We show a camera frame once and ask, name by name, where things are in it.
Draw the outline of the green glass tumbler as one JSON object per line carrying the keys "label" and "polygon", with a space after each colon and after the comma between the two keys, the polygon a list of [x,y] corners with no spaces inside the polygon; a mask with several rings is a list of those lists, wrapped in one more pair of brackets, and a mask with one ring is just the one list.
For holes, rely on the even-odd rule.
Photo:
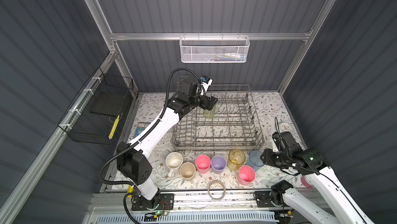
{"label": "green glass tumbler", "polygon": [[205,119],[213,120],[216,116],[217,106],[215,105],[212,110],[204,110],[203,117]]}

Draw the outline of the blue glass tumbler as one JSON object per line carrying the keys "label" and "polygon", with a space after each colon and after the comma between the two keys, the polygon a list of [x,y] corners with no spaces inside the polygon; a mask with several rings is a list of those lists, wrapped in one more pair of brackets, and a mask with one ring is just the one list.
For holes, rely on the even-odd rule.
{"label": "blue glass tumbler", "polygon": [[249,153],[246,165],[250,166],[255,172],[257,172],[258,170],[260,170],[264,166],[264,163],[261,160],[261,155],[262,155],[262,151],[260,151],[260,150],[252,150]]}

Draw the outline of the yellow glass tumbler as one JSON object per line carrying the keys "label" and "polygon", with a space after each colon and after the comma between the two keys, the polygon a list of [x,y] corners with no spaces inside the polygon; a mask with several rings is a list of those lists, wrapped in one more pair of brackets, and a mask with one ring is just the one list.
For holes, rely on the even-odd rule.
{"label": "yellow glass tumbler", "polygon": [[232,149],[228,154],[227,166],[231,172],[238,170],[246,161],[245,153],[240,149]]}

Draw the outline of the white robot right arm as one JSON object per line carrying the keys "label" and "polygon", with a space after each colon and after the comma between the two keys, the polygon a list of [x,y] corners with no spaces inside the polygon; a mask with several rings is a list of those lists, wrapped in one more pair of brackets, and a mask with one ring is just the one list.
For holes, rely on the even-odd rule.
{"label": "white robot right arm", "polygon": [[289,206],[313,224],[372,223],[318,149],[303,150],[290,132],[275,132],[272,139],[277,148],[265,149],[261,155],[262,162],[282,172],[295,169],[305,183],[318,190],[332,213],[329,214],[308,200],[286,180],[271,187],[268,199],[274,206]]}

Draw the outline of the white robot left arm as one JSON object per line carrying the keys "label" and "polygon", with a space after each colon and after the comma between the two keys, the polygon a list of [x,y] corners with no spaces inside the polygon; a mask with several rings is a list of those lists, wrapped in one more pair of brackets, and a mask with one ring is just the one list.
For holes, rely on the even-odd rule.
{"label": "white robot left arm", "polygon": [[198,83],[181,83],[179,90],[169,96],[166,92],[164,107],[152,123],[137,137],[117,147],[117,169],[133,185],[143,205],[155,208],[160,200],[160,190],[151,179],[152,165],[148,161],[153,149],[163,136],[184,116],[197,107],[212,110],[218,99],[206,92],[213,80],[204,75]]}

